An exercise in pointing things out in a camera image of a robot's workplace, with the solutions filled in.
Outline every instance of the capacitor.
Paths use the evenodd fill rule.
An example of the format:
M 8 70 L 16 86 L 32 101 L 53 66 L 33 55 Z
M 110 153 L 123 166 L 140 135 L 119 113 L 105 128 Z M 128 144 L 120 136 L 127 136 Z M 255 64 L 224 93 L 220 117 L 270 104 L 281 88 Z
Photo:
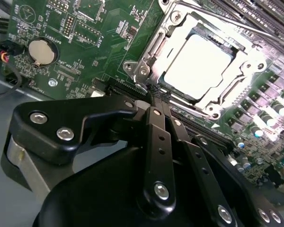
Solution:
M 273 127 L 275 126 L 276 124 L 276 120 L 273 119 L 271 116 L 269 115 L 264 115 L 261 117 L 261 119 L 265 122 L 265 124 L 268 126 L 268 127 Z
M 257 162 L 258 165 L 261 165 L 261 164 L 264 163 L 264 160 L 263 160 L 261 157 L 258 157 L 258 158 L 256 159 L 256 162 Z
M 245 169 L 240 164 L 236 164 L 235 167 L 240 173 L 243 173 L 245 171 Z
M 241 149 L 245 148 L 245 144 L 240 137 L 236 138 L 235 142 L 236 142 L 238 148 L 241 148 Z
M 251 164 L 249 163 L 247 157 L 243 157 L 243 158 L 241 159 L 241 164 L 242 164 L 242 166 L 243 166 L 244 169 L 249 169 L 249 168 L 251 168 Z
M 257 126 L 253 126 L 250 128 L 250 131 L 252 132 L 252 134 L 255 135 L 255 137 L 259 138 L 262 137 L 264 135 L 264 132 Z
M 273 109 L 281 116 L 284 116 L 284 106 L 282 104 L 275 105 Z

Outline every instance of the black plastic bracket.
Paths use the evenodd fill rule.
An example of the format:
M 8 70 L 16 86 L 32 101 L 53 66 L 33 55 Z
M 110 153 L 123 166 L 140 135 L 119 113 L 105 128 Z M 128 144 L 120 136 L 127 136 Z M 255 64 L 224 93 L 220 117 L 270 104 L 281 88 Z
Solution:
M 47 117 L 44 124 L 30 120 L 33 113 Z M 131 118 L 137 113 L 134 103 L 124 96 L 83 98 L 24 103 L 16 107 L 9 127 L 14 141 L 44 160 L 57 165 L 70 163 L 99 127 L 116 118 Z M 74 137 L 65 141 L 57 137 L 60 128 L 69 128 Z
M 284 219 L 278 210 L 236 170 L 215 145 L 210 142 L 204 144 L 202 139 L 202 136 L 197 136 L 195 141 L 204 151 L 227 201 L 235 207 L 245 226 L 283 227 Z

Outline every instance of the motherboard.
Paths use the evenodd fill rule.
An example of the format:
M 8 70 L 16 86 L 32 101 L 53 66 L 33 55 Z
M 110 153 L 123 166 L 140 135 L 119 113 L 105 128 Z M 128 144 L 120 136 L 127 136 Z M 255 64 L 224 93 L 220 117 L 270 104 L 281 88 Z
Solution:
M 284 0 L 14 0 L 8 39 L 25 52 L 9 61 L 53 99 L 155 85 L 190 134 L 284 192 L 284 47 L 192 6 L 284 40 Z

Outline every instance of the green circuit board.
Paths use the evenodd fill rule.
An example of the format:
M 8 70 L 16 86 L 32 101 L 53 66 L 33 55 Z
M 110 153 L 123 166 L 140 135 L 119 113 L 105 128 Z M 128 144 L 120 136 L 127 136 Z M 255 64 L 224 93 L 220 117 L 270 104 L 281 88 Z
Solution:
M 59 59 L 42 69 L 25 54 L 11 61 L 31 88 L 53 99 L 85 97 L 95 78 L 132 86 L 122 62 L 139 59 L 162 17 L 157 0 L 15 0 L 9 39 L 27 46 L 46 37 Z
M 206 9 L 224 14 L 212 1 L 199 2 Z M 45 37 L 55 43 L 59 57 L 55 63 L 41 68 L 33 66 L 27 54 L 11 57 L 10 61 L 29 79 L 29 87 L 53 99 L 89 97 L 95 79 L 115 79 L 135 89 L 133 81 L 123 71 L 123 62 L 139 60 L 163 16 L 158 0 L 14 0 L 8 38 L 27 47 L 31 40 Z M 266 131 L 262 138 L 256 138 L 250 132 L 253 121 L 244 123 L 240 131 L 228 125 L 238 110 L 244 111 L 240 105 L 250 98 L 250 94 L 284 71 L 284 57 L 280 52 L 269 46 L 263 51 L 267 70 L 253 77 L 250 86 L 233 106 L 222 112 L 220 119 L 205 120 L 174 108 L 188 120 L 224 138 L 235 141 L 241 137 L 246 147 L 240 152 L 251 163 L 245 176 L 252 182 L 270 164 L 284 167 L 284 138 L 276 137 L 273 142 L 269 138 L 284 129 L 284 118 L 278 118 L 278 125 L 272 131 Z M 50 79 L 55 79 L 57 86 L 51 87 Z M 275 98 L 264 95 L 269 100 L 267 105 L 277 102 L 284 89 L 278 89 L 278 92 Z M 257 164 L 257 158 L 263 159 L 261 165 Z

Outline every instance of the mounting hole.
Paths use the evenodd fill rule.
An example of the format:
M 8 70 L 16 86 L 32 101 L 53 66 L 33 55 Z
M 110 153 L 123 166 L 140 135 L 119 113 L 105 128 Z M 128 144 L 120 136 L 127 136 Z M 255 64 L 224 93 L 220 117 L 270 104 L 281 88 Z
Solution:
M 200 155 L 199 153 L 197 153 L 197 152 L 195 153 L 195 155 L 196 155 L 198 158 L 202 158 L 201 155 Z
M 126 64 L 126 65 L 125 65 L 125 69 L 126 69 L 127 71 L 131 71 L 131 70 L 132 70 L 132 66 L 131 66 L 130 64 Z
M 218 113 L 214 113 L 212 115 L 213 119 L 219 119 L 220 115 Z
M 260 63 L 260 64 L 258 64 L 257 69 L 262 70 L 264 68 L 264 66 L 265 65 L 263 63 Z
M 209 172 L 207 171 L 207 169 L 202 168 L 203 173 L 205 173 L 206 175 L 209 175 Z
M 165 151 L 163 149 L 159 149 L 159 153 L 165 155 Z

